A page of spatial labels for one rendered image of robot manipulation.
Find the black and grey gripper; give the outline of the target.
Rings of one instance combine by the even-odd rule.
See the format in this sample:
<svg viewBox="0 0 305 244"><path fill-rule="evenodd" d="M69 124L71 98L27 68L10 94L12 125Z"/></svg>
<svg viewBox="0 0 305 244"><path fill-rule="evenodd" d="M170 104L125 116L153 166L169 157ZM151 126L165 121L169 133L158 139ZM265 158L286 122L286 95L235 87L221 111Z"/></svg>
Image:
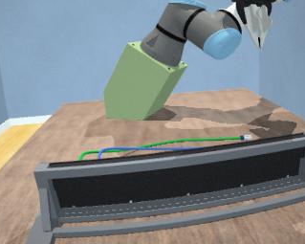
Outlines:
<svg viewBox="0 0 305 244"><path fill-rule="evenodd" d="M270 14L272 12L272 2L275 1L276 0L236 0L237 13L257 48L262 48L267 29L272 26ZM260 9L256 11L256 14L253 5L260 7ZM257 30L258 36L256 34Z"/></svg>

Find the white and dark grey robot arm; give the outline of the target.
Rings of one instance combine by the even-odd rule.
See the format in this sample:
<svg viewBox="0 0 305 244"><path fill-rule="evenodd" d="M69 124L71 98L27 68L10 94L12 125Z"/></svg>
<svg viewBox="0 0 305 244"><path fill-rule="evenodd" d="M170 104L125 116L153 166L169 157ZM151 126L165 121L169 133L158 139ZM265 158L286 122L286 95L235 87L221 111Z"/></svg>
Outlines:
<svg viewBox="0 0 305 244"><path fill-rule="evenodd" d="M173 67L179 65L187 40L214 59L224 59L239 46L245 28L235 3L227 10L210 13L207 5L196 0L170 0L140 47L152 58Z"/></svg>

